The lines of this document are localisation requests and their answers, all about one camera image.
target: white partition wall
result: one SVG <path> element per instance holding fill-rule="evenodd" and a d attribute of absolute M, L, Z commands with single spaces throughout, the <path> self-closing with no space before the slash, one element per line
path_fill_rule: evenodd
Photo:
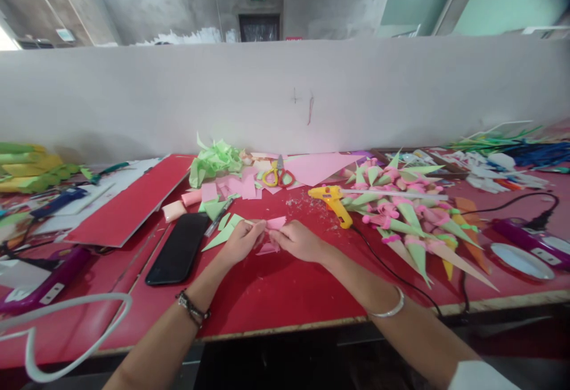
<path fill-rule="evenodd" d="M 313 101 L 311 123 L 309 105 Z M 88 163 L 442 144 L 570 115 L 570 42 L 418 37 L 0 53 L 0 139 Z"/>

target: white sleeve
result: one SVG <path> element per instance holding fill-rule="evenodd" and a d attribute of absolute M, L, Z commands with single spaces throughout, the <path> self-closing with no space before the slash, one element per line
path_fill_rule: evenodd
<path fill-rule="evenodd" d="M 480 360 L 459 362 L 448 390 L 520 390 L 491 365 Z"/>

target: yellow glue gun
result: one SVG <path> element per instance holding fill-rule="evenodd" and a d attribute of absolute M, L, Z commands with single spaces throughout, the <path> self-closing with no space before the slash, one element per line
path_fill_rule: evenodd
<path fill-rule="evenodd" d="M 334 211 L 340 221 L 340 226 L 345 230 L 349 229 L 352 225 L 352 218 L 340 202 L 343 194 L 338 185 L 325 186 L 319 188 L 312 188 L 309 190 L 309 195 L 312 198 L 324 200 L 327 204 L 327 209 Z"/>

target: pen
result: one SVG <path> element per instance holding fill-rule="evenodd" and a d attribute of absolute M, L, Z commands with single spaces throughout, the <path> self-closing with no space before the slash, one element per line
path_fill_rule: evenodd
<path fill-rule="evenodd" d="M 230 199 L 230 201 L 228 203 L 226 203 L 226 205 L 224 206 L 224 208 L 220 211 L 220 213 L 218 214 L 218 216 L 216 217 L 216 219 L 214 221 L 212 221 L 211 225 L 208 227 L 208 229 L 206 230 L 206 232 L 204 233 L 204 235 L 206 237 L 210 237 L 212 235 L 212 233 L 214 232 L 214 230 L 216 229 L 216 227 L 218 226 L 218 224 L 220 223 L 220 220 L 222 218 L 222 216 L 224 216 L 224 214 L 227 212 L 227 210 L 230 208 L 230 206 L 232 205 L 234 199 Z"/>

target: red table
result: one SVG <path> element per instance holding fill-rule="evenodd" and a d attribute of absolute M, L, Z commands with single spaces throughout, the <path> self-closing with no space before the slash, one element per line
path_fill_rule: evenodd
<path fill-rule="evenodd" d="M 551 175 L 556 184 L 555 191 L 560 196 L 560 206 L 551 219 L 549 229 L 554 234 L 570 239 L 570 227 L 565 219 L 570 214 L 570 191 L 565 189 L 567 176 Z M 311 199 L 307 187 L 290 191 L 280 191 L 275 195 L 264 193 L 262 200 L 236 201 L 230 211 L 242 217 L 271 219 L 285 215 L 287 220 L 298 219 L 327 242 L 341 249 L 356 262 L 394 283 L 395 279 L 378 263 L 366 245 L 351 230 L 338 226 L 337 218 L 327 211 L 324 202 Z M 479 192 L 466 183 L 458 184 L 448 193 L 477 201 L 479 208 L 490 208 L 520 195 L 522 192 L 508 192 L 494 195 Z M 540 214 L 552 203 L 546 203 L 540 196 L 523 199 L 520 203 L 504 211 L 482 214 L 486 217 L 519 216 L 532 218 Z M 406 280 L 423 290 L 427 287 L 421 277 L 413 272 L 390 248 L 383 245 L 379 234 L 362 224 L 355 223 L 366 235 L 383 260 Z M 154 258 L 166 241 L 170 227 L 163 241 L 153 253 L 141 275 L 148 273 Z M 494 241 L 507 242 L 502 236 L 492 232 Z M 489 239 L 481 236 L 481 242 L 488 245 Z M 174 296 L 199 274 L 214 258 L 221 247 L 200 253 L 197 265 L 188 282 L 178 286 L 150 287 L 142 278 L 131 291 L 133 307 L 129 316 L 103 344 L 103 351 L 124 350 L 133 346 L 174 302 Z M 460 246 L 457 252 L 470 261 L 470 254 Z M 501 267 L 493 264 L 490 280 L 500 289 L 494 291 L 483 283 L 471 278 L 467 290 L 472 311 L 503 309 L 515 306 L 539 305 L 570 299 L 570 274 L 557 272 L 557 278 L 547 283 L 532 283 L 522 280 Z M 447 280 L 442 261 L 429 255 L 427 270 L 435 282 L 430 296 L 440 306 L 444 314 L 460 311 L 463 297 L 459 291 L 460 273 L 456 271 L 452 282 Z M 408 296 L 424 306 L 429 302 L 416 291 L 402 288 Z M 279 253 L 248 256 L 235 266 L 222 282 L 211 305 L 212 316 L 199 333 L 204 341 L 245 337 L 300 329 L 316 328 L 362 322 L 365 311 L 349 293 L 327 273 L 323 267 L 299 261 L 285 251 Z"/>
<path fill-rule="evenodd" d="M 559 237 L 570 239 L 570 226 L 565 219 L 570 214 L 570 191 L 566 175 L 547 175 L 556 186 L 560 206 L 550 220 L 549 230 Z M 186 187 L 183 182 L 168 201 L 176 200 Z M 307 187 L 281 191 L 275 195 L 264 192 L 262 200 L 237 200 L 230 211 L 245 218 L 271 219 L 287 216 L 308 225 L 327 242 L 336 245 L 364 267 L 395 282 L 368 251 L 361 238 L 353 231 L 338 226 L 336 216 L 325 209 L 322 201 L 311 199 Z M 466 183 L 448 190 L 451 196 L 462 196 L 476 201 L 479 208 L 503 204 L 522 192 L 487 194 L 479 192 Z M 482 217 L 520 216 L 532 218 L 551 203 L 540 196 L 524 199 L 519 203 Z M 194 271 L 185 284 L 167 287 L 149 287 L 144 283 L 156 255 L 162 248 L 172 226 L 164 223 L 162 213 L 155 213 L 137 231 L 122 249 L 109 256 L 93 259 L 83 278 L 62 293 L 62 300 L 86 294 L 107 291 L 130 292 L 133 306 L 107 339 L 99 354 L 127 351 L 144 335 L 154 321 L 174 302 L 174 295 L 195 278 L 212 260 L 220 247 L 197 256 Z M 373 248 L 382 255 L 386 264 L 402 277 L 426 290 L 423 280 L 409 269 L 396 254 L 380 242 L 379 234 L 364 226 L 356 225 L 370 240 Z M 489 234 L 495 241 L 505 241 L 498 234 Z M 482 243 L 488 239 L 481 237 Z M 40 253 L 51 253 L 56 247 Z M 462 246 L 457 251 L 470 261 L 469 253 Z M 459 292 L 459 272 L 448 282 L 441 260 L 430 256 L 428 274 L 435 282 L 429 294 L 442 306 L 444 314 L 460 311 L 463 297 Z M 490 280 L 501 290 L 495 292 L 475 279 L 469 279 L 467 290 L 472 300 L 473 311 L 507 309 L 511 307 L 540 305 L 570 299 L 570 275 L 557 272 L 554 281 L 537 284 L 519 279 L 493 264 Z M 407 287 L 402 288 L 408 296 L 422 305 L 427 300 Z M 56 315 L 39 319 L 36 358 L 38 363 L 66 362 L 77 358 L 99 338 L 110 324 L 119 308 L 118 302 L 75 307 Z M 343 325 L 366 320 L 364 310 L 351 295 L 322 267 L 294 259 L 287 252 L 264 256 L 250 255 L 234 267 L 221 284 L 211 306 L 212 317 L 199 334 L 204 341 L 244 337 L 249 335 L 286 332 L 322 326 Z M 2 343 L 0 369 L 22 366 L 24 361 L 23 339 Z"/>

